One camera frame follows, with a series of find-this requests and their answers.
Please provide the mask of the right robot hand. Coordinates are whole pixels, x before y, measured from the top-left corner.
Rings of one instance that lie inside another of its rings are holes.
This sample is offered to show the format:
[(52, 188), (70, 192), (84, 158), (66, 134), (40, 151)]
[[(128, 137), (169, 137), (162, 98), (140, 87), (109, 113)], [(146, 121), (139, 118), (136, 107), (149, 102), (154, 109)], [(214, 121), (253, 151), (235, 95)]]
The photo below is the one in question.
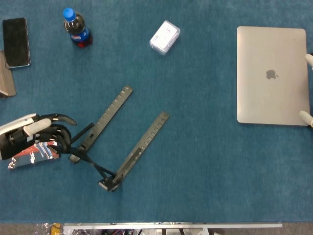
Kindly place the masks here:
[[(305, 59), (306, 59), (307, 63), (311, 67), (313, 67), (313, 55), (312, 54), (306, 54)], [(307, 113), (305, 111), (300, 111), (299, 116), (309, 127), (313, 127), (313, 117), (309, 113)]]

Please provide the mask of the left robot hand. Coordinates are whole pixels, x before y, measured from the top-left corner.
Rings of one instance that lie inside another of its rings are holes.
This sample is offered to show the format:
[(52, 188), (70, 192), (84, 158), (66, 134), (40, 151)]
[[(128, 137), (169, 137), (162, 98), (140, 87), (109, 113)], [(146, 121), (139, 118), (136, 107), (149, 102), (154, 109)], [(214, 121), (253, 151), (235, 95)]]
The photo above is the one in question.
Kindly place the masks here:
[(76, 126), (77, 122), (63, 114), (28, 114), (0, 127), (0, 159), (8, 160), (35, 143), (55, 141), (66, 150), (71, 147), (71, 133), (56, 121)]

